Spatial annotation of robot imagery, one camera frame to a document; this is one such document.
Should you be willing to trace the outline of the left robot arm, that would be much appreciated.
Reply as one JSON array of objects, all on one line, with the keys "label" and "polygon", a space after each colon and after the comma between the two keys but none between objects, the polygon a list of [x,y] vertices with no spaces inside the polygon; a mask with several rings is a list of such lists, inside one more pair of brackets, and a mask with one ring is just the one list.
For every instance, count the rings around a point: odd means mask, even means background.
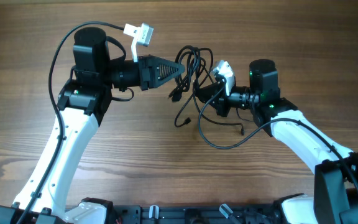
[{"label": "left robot arm", "polygon": [[111,58],[104,23],[82,23],[70,31],[74,38],[75,64],[58,96],[51,102],[56,115],[45,149],[23,189],[11,206],[0,205],[0,223],[121,223],[111,201],[84,198],[67,210],[67,195],[79,161],[114,101],[112,89],[158,88],[180,76],[185,68],[152,55],[138,56],[138,45],[148,46],[153,29],[126,24],[122,31],[132,37],[131,59]]}]

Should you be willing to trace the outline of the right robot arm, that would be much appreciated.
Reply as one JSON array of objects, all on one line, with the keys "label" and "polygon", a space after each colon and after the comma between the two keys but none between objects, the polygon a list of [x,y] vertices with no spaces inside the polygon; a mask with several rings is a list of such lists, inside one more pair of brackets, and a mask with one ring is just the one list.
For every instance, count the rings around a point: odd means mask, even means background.
[{"label": "right robot arm", "polygon": [[276,223],[358,223],[358,152],[336,143],[282,97],[275,62],[254,60],[249,86],[238,86],[227,61],[213,68],[215,83],[195,87],[196,97],[220,116],[250,110],[259,130],[289,147],[314,174],[314,193],[276,201]]}]

